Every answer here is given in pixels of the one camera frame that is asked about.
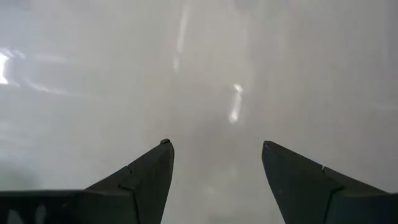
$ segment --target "shiny surface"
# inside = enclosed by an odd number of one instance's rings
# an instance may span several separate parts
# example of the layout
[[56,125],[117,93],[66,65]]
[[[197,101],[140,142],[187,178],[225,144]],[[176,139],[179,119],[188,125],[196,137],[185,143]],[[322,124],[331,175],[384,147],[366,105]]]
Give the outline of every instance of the shiny surface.
[[397,191],[397,11],[393,0],[0,1],[0,188],[87,187],[168,137],[163,223],[283,223],[266,139]]

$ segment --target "white surface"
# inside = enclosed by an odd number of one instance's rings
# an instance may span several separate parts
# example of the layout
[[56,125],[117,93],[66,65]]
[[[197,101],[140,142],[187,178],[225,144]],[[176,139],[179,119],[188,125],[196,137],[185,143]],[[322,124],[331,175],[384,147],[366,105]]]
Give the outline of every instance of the white surface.
[[395,0],[2,0],[0,189],[176,148],[163,223],[283,223],[273,140],[398,190]]

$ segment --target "white background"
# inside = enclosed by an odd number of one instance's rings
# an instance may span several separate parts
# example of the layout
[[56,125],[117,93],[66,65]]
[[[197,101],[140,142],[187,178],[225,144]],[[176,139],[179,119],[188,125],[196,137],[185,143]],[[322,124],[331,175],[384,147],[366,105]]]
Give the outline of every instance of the white background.
[[80,189],[163,138],[163,223],[283,223],[263,140],[398,190],[395,0],[0,0],[0,189]]

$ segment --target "dark plastic part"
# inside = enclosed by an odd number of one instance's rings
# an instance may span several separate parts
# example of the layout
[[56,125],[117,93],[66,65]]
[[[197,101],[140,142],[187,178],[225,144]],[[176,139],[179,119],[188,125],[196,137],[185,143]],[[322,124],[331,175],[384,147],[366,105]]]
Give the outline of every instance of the dark plastic part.
[[398,195],[388,194],[274,142],[262,162],[286,224],[398,223]]
[[170,143],[170,139],[163,139],[160,141],[161,144],[167,144]]
[[168,141],[86,190],[0,192],[0,223],[160,224],[173,164]]

